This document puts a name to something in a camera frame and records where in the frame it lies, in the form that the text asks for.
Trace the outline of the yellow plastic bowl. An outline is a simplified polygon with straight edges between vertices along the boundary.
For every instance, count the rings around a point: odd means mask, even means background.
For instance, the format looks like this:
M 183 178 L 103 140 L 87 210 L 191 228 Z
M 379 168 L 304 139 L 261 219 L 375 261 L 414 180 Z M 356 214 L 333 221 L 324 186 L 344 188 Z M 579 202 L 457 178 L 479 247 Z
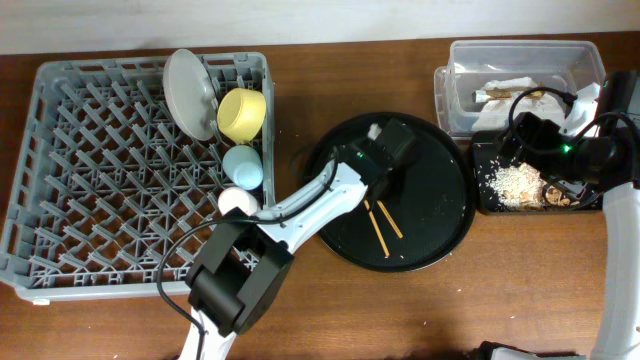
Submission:
M 217 123 L 220 132 L 236 144 L 253 140 L 266 117 L 266 98 L 255 90 L 235 88 L 219 105 Z

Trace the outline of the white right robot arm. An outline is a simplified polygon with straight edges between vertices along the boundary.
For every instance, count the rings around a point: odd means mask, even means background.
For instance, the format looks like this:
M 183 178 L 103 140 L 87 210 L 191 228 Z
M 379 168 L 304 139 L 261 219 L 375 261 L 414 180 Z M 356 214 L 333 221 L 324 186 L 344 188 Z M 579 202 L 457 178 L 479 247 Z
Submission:
M 593 119 L 577 134 L 511 108 L 500 155 L 602 198 L 607 227 L 605 309 L 593 359 L 639 356 L 639 73 L 608 74 Z

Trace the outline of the white napkin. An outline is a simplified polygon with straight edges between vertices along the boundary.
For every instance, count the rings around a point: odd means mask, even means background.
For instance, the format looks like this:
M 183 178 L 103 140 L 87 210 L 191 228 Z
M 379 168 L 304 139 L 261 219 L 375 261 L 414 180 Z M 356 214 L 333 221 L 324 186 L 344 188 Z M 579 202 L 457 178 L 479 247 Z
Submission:
M 511 80 L 487 82 L 479 90 L 505 89 L 511 87 L 537 87 L 538 84 L 530 77 Z M 532 112 L 541 119 L 548 119 L 556 123 L 563 134 L 577 135 L 595 118 L 601 86 L 592 83 L 577 91 L 577 101 L 572 106 L 562 105 L 550 93 L 536 92 L 527 95 L 516 106 L 514 116 L 523 112 Z M 499 130 L 507 127 L 507 115 L 514 99 L 490 101 L 483 104 L 478 119 L 473 123 L 473 132 L 484 130 Z

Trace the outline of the pink plastic cup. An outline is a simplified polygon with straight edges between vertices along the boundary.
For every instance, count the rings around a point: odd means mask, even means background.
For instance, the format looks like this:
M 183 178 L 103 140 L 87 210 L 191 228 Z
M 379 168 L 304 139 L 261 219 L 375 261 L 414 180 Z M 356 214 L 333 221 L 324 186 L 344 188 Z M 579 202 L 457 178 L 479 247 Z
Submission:
M 239 208 L 246 215 L 253 215 L 259 210 L 257 199 L 248 191 L 239 187 L 229 187 L 218 197 L 220 213 L 225 215 L 235 208 Z

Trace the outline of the light blue plastic cup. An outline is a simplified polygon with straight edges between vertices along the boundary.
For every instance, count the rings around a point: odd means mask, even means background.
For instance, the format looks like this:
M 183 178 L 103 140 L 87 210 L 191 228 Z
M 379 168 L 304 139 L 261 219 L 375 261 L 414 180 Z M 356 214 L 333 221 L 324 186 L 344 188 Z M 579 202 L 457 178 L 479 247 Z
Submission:
M 227 177 L 244 190 L 254 190 L 264 179 L 261 159 L 256 150 L 247 145 L 236 145 L 229 149 L 222 163 Z

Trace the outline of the white round plate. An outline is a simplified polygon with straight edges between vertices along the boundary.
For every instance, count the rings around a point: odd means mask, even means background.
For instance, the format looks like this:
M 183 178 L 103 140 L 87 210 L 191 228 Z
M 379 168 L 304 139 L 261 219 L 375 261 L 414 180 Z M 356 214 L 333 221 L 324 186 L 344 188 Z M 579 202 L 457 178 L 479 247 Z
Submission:
M 213 85 L 198 57 L 187 49 L 175 51 L 163 70 L 163 90 L 171 117 L 189 137 L 207 141 L 214 136 Z

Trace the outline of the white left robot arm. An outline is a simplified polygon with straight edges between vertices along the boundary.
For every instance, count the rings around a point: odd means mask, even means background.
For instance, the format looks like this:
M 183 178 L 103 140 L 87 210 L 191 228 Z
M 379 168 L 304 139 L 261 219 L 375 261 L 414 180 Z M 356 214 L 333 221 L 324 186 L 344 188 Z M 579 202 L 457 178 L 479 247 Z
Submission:
M 334 147 L 316 178 L 284 201 L 207 221 L 213 232 L 185 278 L 191 309 L 160 294 L 190 323 L 180 358 L 225 358 L 274 302 L 298 248 L 367 196 L 381 196 L 415 141 L 398 119 L 374 123 L 364 138 Z

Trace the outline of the wooden chopstick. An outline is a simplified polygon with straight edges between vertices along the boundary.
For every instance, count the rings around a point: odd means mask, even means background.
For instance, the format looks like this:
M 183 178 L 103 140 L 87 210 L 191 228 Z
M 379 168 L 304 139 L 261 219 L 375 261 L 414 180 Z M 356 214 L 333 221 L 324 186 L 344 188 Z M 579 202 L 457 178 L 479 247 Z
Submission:
M 403 239 L 404 238 L 404 234 L 400 230 L 400 228 L 397 225 L 397 223 L 395 222 L 394 218 L 391 216 L 391 213 L 387 209 L 386 205 L 380 200 L 377 200 L 376 203 L 377 203 L 378 207 L 380 208 L 380 210 L 382 211 L 383 215 L 385 216 L 387 222 L 389 223 L 389 225 L 391 226 L 391 228 L 395 232 L 397 238 Z
M 371 205 L 369 204 L 368 200 L 366 200 L 366 199 L 364 200 L 364 206 L 365 206 L 365 208 L 367 210 L 367 214 L 369 216 L 369 219 L 370 219 L 371 224 L 372 224 L 372 226 L 374 228 L 375 234 L 376 234 L 376 236 L 377 236 L 377 238 L 379 240 L 379 243 L 381 245 L 382 251 L 384 253 L 384 257 L 385 258 L 389 258 L 390 252 L 389 252 L 389 249 L 388 249 L 387 244 L 385 242 L 384 236 L 382 235 L 380 227 L 378 225 L 378 222 L 377 222 L 377 220 L 376 220 L 376 218 L 375 218 L 375 216 L 373 214 Z

